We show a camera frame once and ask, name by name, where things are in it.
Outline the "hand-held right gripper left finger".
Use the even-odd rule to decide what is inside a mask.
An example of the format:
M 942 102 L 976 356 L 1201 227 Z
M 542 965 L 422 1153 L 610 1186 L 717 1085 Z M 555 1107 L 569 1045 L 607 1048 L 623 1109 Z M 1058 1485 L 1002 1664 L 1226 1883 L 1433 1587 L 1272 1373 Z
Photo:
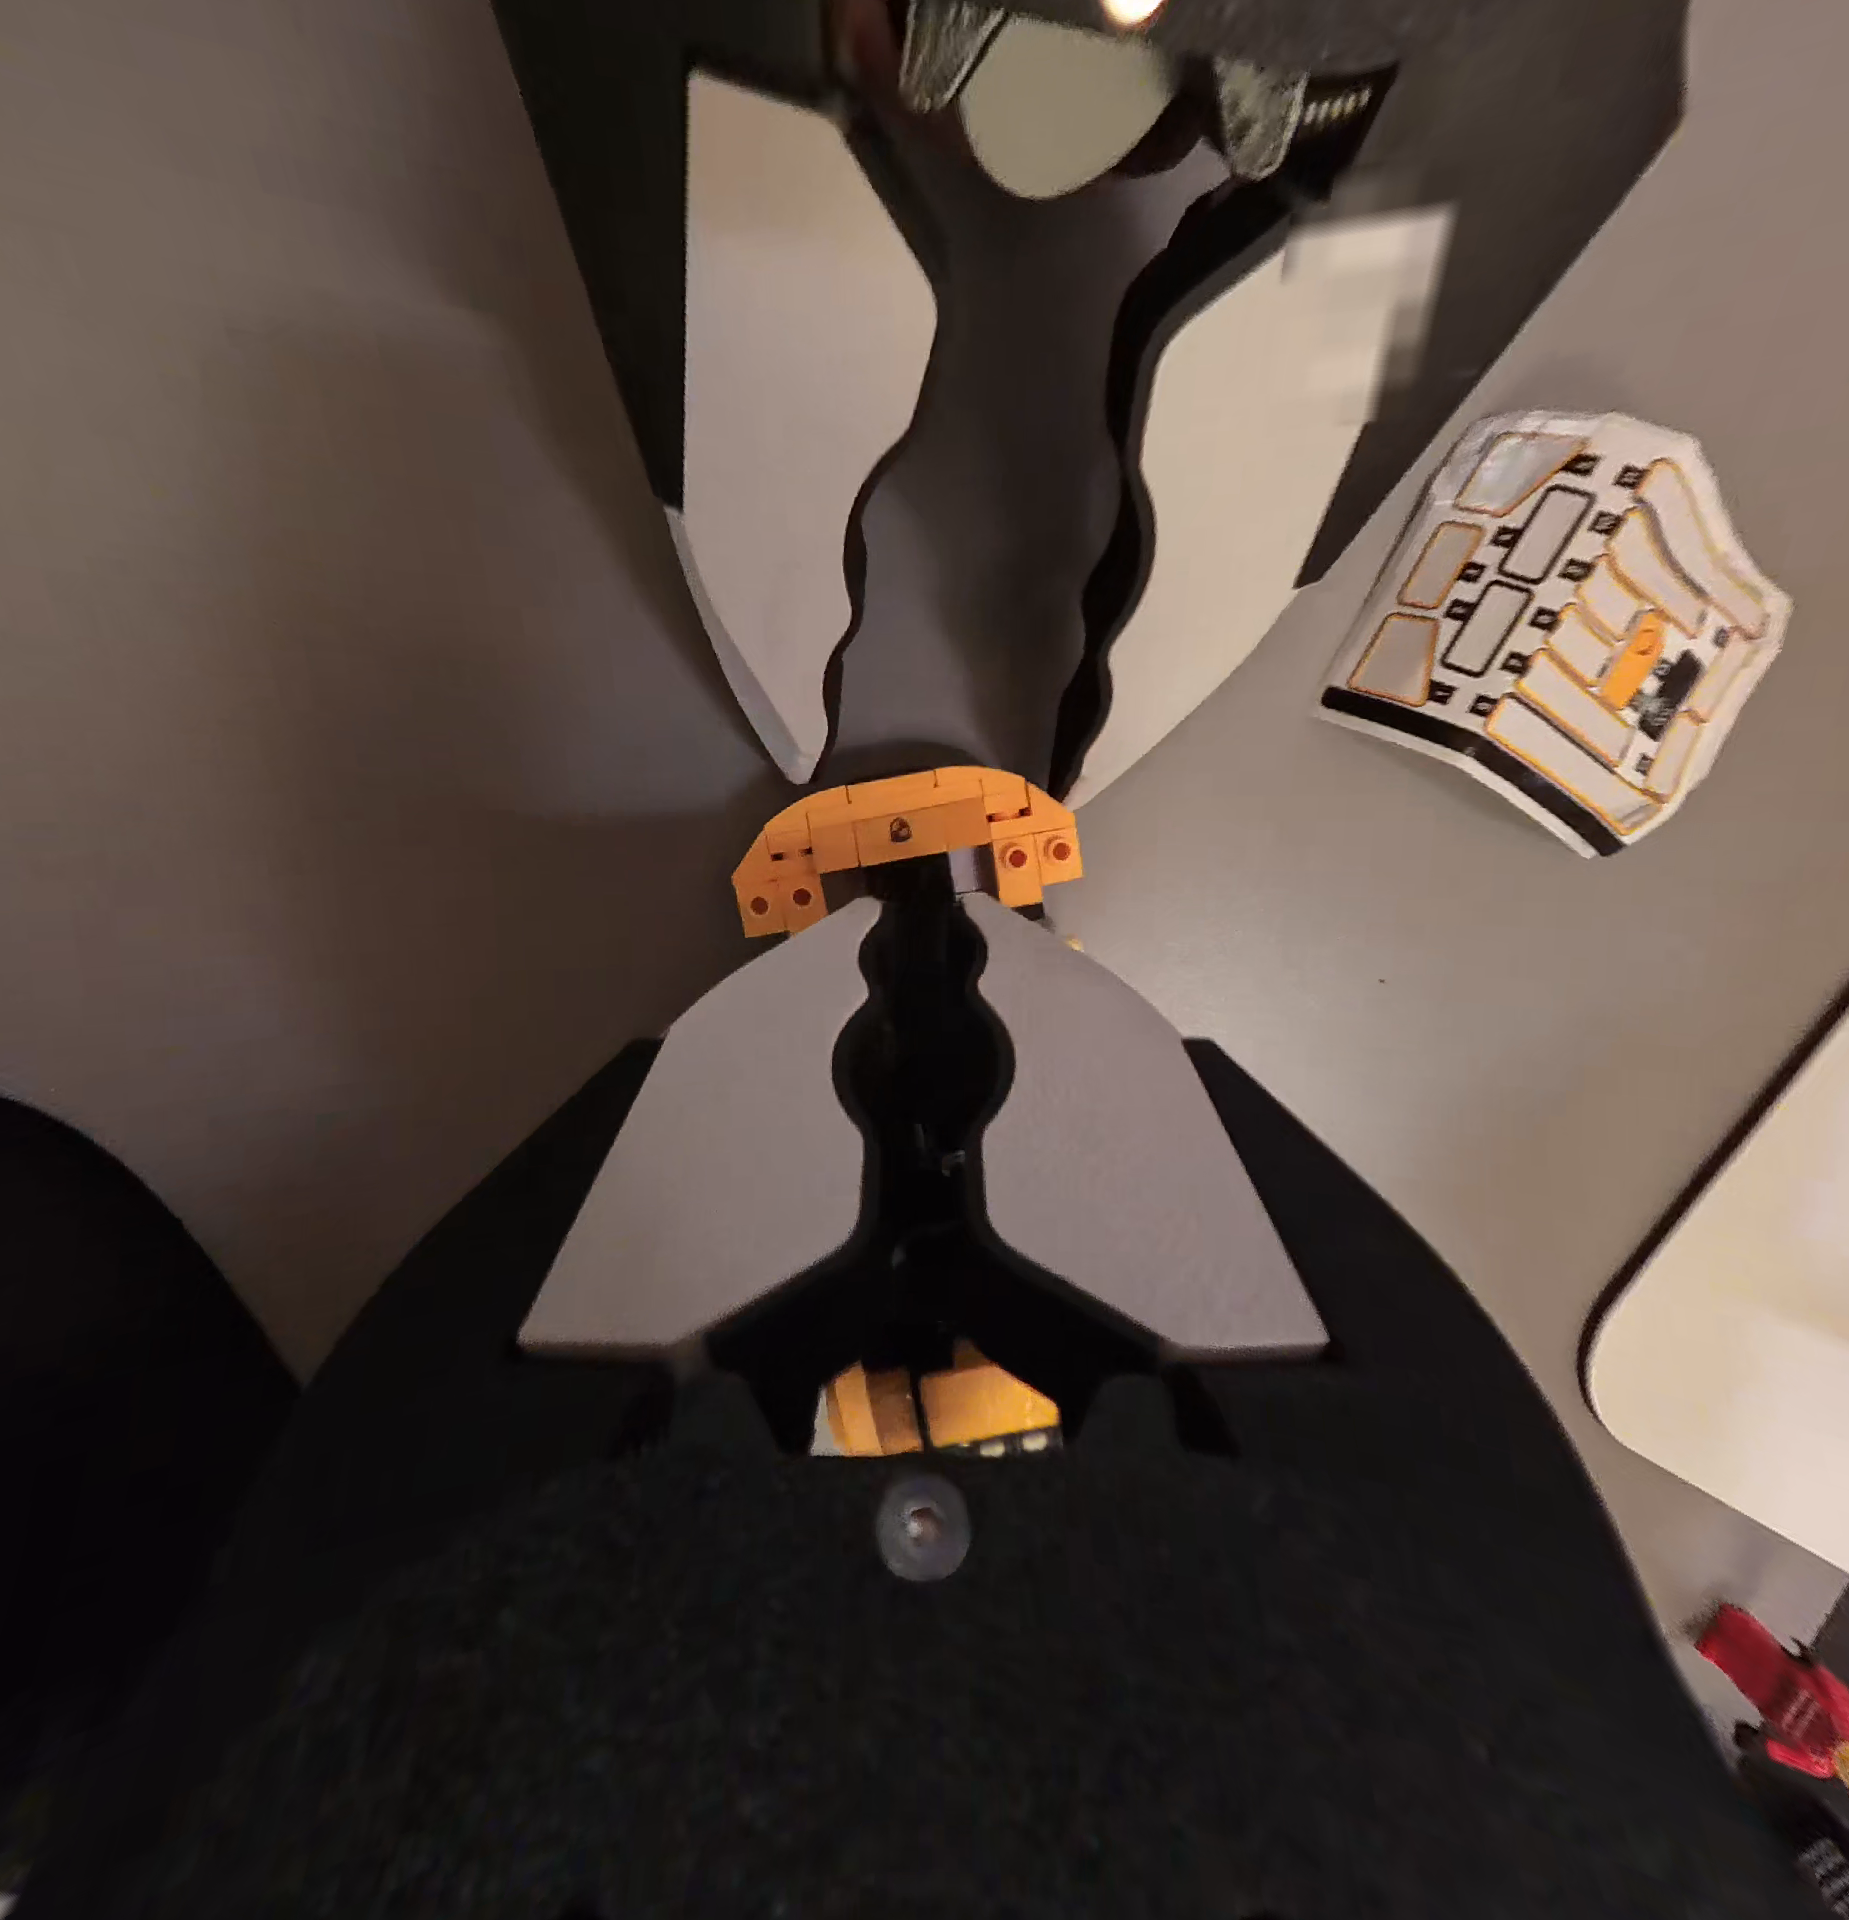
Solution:
M 539 1283 L 533 1358 L 674 1358 L 844 1255 L 865 1140 L 836 1053 L 880 903 L 860 896 L 745 961 L 659 1042 Z

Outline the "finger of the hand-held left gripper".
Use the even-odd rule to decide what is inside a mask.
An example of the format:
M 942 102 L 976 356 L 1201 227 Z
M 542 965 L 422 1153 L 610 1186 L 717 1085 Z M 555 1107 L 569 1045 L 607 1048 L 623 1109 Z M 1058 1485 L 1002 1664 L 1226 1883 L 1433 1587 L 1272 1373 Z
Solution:
M 1092 800 L 1258 650 L 1430 316 L 1448 208 L 1194 208 L 1121 302 L 1117 502 L 1051 787 Z
M 937 305 L 840 121 L 695 72 L 687 93 L 680 502 L 671 543 L 745 718 L 809 783 L 858 621 L 847 549 L 909 432 Z

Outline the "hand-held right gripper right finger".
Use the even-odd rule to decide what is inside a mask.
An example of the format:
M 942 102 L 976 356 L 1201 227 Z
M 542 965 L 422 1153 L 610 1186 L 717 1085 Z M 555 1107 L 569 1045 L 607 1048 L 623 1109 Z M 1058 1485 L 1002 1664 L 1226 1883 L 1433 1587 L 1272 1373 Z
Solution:
M 993 1078 L 962 1167 L 962 1330 L 1080 1440 L 1110 1387 L 1309 1369 L 1329 1332 L 1177 1027 L 989 896 L 964 1010 Z

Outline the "yellow lego car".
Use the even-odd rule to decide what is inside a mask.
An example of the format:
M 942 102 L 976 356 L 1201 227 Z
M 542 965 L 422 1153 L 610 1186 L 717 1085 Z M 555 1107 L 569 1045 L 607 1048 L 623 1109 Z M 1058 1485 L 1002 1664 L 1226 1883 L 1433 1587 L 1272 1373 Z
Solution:
M 793 937 L 844 905 L 849 884 L 880 903 L 902 868 L 945 861 L 956 892 L 989 896 L 1042 924 L 1046 899 L 1085 871 L 1077 814 L 1040 783 L 951 763 L 818 791 L 769 819 L 734 871 L 751 937 Z M 788 1451 L 825 1436 L 853 1457 L 1054 1457 L 1053 1397 L 962 1330 L 962 1283 L 937 1337 L 906 1332 L 873 1266 L 872 1145 L 855 1067 L 867 997 L 838 1053 L 838 1092 L 865 1140 L 865 1208 L 844 1255 L 798 1277 L 712 1335 L 708 1357 L 756 1393 Z

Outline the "red lego minifigure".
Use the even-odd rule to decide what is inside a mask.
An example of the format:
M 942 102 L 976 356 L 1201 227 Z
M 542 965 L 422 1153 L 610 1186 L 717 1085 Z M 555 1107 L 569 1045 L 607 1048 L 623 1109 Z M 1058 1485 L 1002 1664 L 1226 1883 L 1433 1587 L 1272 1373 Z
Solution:
M 1709 1609 L 1696 1652 L 1752 1708 L 1733 1732 L 1739 1753 L 1849 1818 L 1849 1684 L 1812 1647 L 1780 1640 L 1731 1601 Z

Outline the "black lego set box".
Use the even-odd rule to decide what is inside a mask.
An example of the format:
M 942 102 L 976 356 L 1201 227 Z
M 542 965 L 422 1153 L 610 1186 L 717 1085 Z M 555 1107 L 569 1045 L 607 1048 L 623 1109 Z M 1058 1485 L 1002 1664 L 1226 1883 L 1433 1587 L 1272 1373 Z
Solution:
M 1786 1642 L 1812 1647 L 1849 1684 L 1849 1580 L 1812 1633 Z M 1849 1818 L 1831 1811 L 1813 1790 L 1765 1773 L 1742 1753 L 1739 1767 L 1752 1801 L 1773 1821 L 1825 1914 L 1849 1918 Z

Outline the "white sticker sheet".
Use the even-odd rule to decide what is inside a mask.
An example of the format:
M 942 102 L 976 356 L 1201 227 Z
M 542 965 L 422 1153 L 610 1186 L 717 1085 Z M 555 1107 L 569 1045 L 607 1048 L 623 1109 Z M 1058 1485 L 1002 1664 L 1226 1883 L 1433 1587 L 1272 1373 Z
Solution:
M 1707 780 L 1791 611 L 1697 437 L 1632 414 L 1488 416 L 1426 481 L 1318 714 L 1608 859 Z

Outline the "white book stand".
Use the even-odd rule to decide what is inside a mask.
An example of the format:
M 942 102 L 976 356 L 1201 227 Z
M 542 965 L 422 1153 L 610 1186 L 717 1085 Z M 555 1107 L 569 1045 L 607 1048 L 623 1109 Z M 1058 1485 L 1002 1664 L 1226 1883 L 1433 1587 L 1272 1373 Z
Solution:
M 1586 1381 L 1628 1451 L 1849 1574 L 1849 1007 L 1616 1294 Z

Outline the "person's black clothing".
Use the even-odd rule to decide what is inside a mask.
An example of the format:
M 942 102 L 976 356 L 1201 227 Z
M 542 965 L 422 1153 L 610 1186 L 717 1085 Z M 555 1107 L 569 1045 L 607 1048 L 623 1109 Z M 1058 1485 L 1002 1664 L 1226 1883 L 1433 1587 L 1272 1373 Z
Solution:
M 296 1397 L 156 1190 L 0 1096 L 0 1894 L 207 1582 Z

